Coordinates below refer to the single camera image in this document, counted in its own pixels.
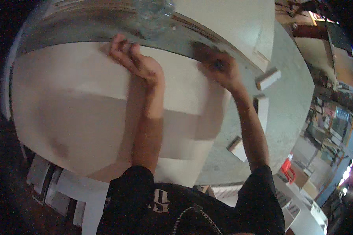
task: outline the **black t-shirt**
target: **black t-shirt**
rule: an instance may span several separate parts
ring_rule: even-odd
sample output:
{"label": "black t-shirt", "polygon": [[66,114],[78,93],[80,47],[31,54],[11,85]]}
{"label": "black t-shirt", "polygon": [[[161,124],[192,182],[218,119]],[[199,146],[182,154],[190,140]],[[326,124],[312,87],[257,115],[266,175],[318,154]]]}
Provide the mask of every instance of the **black t-shirt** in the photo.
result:
{"label": "black t-shirt", "polygon": [[202,192],[154,183],[145,167],[134,166],[110,182],[102,234],[284,234],[271,169],[259,167],[238,192],[235,208]]}

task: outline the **white print on shirt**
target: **white print on shirt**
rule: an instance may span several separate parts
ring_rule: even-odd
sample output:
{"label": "white print on shirt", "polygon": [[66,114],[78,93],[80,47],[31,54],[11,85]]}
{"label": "white print on shirt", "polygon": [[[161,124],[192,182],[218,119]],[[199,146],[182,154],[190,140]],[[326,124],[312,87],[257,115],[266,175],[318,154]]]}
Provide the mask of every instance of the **white print on shirt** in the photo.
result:
{"label": "white print on shirt", "polygon": [[154,191],[154,206],[153,211],[157,213],[169,212],[167,206],[170,201],[167,199],[167,192],[161,189],[156,189]]}

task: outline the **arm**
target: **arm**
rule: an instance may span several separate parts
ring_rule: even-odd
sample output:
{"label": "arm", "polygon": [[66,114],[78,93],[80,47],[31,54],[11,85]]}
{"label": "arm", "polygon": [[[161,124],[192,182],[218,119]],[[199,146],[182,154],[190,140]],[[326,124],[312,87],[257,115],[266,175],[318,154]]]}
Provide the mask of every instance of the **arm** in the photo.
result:
{"label": "arm", "polygon": [[199,64],[200,70],[218,82],[233,95],[240,116],[242,141],[251,171],[269,165],[268,146],[247,90],[240,79],[238,64],[226,53],[211,49],[209,56]]}
{"label": "arm", "polygon": [[132,75],[143,80],[145,105],[137,124],[132,149],[132,166],[148,168],[153,174],[158,162],[163,134],[165,76],[160,64],[140,53],[140,45],[131,45],[123,35],[114,37],[110,56]]}

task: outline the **red object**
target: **red object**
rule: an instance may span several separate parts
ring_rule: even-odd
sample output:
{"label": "red object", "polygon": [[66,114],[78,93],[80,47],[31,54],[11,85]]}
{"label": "red object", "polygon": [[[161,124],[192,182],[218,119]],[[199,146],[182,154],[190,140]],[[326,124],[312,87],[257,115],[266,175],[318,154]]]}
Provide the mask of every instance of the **red object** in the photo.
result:
{"label": "red object", "polygon": [[[281,167],[281,172],[284,173],[289,183],[293,183],[296,180],[296,173],[290,168],[291,163],[289,158],[287,158]],[[292,172],[293,178],[289,175],[288,171]]]}

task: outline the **hand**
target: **hand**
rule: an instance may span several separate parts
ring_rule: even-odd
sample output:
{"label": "hand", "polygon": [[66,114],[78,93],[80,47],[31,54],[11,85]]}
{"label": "hand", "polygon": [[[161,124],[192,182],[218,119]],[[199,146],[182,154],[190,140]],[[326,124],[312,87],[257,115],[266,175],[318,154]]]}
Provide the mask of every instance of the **hand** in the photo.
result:
{"label": "hand", "polygon": [[233,57],[208,46],[203,50],[205,56],[198,67],[207,78],[218,82],[231,93],[243,88],[238,64]]}
{"label": "hand", "polygon": [[142,55],[140,45],[129,44],[124,35],[113,38],[109,55],[130,73],[143,78],[147,88],[164,86],[165,75],[160,64],[152,57]]}

